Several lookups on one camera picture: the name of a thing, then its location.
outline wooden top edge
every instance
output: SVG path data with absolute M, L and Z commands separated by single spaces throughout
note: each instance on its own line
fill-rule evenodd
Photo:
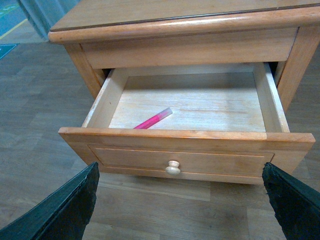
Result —
M 311 133 L 295 132 L 241 132 L 241 131 L 195 131 L 195 130 L 161 130 L 161 129 L 120 129 L 120 128 L 86 128 L 62 127 L 60 135 L 94 135 L 146 138 L 186 138 L 186 139 L 217 139 L 242 141 L 277 141 L 311 143 L 316 140 Z
M 227 11 L 227 12 L 213 12 L 213 13 L 194 14 L 194 15 L 181 15 L 181 16 L 161 17 L 161 18 L 153 18 L 153 19 L 140 19 L 140 20 L 132 20 L 132 21 L 120 21 L 120 22 L 111 22 L 111 23 L 105 23 L 105 24 L 92 24 L 92 25 L 82 25 L 82 26 L 73 26 L 73 27 L 72 26 L 63 27 L 63 26 L 60 26 L 58 22 L 50 29 L 50 32 L 80 30 L 80 29 L 89 29 L 89 28 L 90 29 L 101 28 L 101 27 L 110 27 L 110 26 L 119 26 L 119 25 L 128 25 L 128 24 L 152 23 L 152 22 L 161 22 L 161 21 L 185 20 L 185 19 L 203 18 L 203 17 L 216 17 L 216 16 L 226 16 L 226 15 L 233 15 L 233 14 L 249 14 L 249 13 L 280 11 L 280 10 L 292 10 L 292 9 L 302 9 L 302 8 L 310 8 L 310 7 L 317 7 L 317 6 L 320 6 L 320 3 L 309 3 L 309 4 L 301 4 L 301 5 L 293 5 L 293 6 L 279 6 L 279 7 Z
M 53 43 L 90 43 L 320 24 L 320 6 L 51 31 Z

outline blue mat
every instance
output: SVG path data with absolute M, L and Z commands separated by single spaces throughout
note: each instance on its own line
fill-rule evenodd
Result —
M 0 0 L 0 37 L 26 19 L 15 0 Z
M 0 45 L 0 59 L 7 55 L 12 49 L 14 49 L 18 44 L 4 44 Z

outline wooden nightstand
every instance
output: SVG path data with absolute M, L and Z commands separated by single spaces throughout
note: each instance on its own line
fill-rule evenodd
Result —
M 102 172 L 257 184 L 265 162 L 292 173 L 315 142 L 284 111 L 320 41 L 320 1 L 83 0 L 49 38 L 96 98 L 59 133 Z

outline open drawer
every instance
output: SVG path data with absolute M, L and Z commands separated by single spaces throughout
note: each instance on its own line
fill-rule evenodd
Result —
M 315 142 L 290 133 L 265 63 L 113 69 L 82 127 L 59 134 L 101 172 L 247 184 L 262 183 L 266 162 L 292 173 Z

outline drawer opening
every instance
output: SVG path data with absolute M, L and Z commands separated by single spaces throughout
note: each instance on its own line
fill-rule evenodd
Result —
M 173 114 L 149 129 L 290 132 L 261 62 L 113 69 L 82 127 L 133 129 L 168 107 Z

